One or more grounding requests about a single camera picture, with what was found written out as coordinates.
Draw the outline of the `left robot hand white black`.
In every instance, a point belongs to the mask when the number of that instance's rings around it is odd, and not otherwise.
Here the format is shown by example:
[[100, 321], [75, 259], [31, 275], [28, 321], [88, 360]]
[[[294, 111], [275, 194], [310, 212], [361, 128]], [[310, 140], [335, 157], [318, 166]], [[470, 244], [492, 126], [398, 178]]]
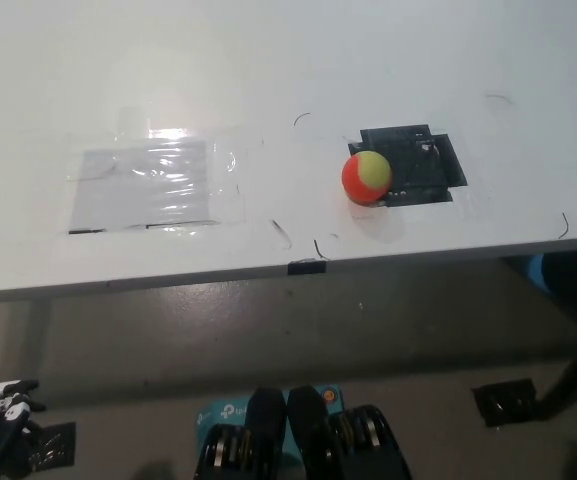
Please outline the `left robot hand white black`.
[[31, 473], [30, 457], [42, 434], [31, 415], [46, 405], [34, 400], [36, 380], [0, 382], [0, 477], [22, 479]]

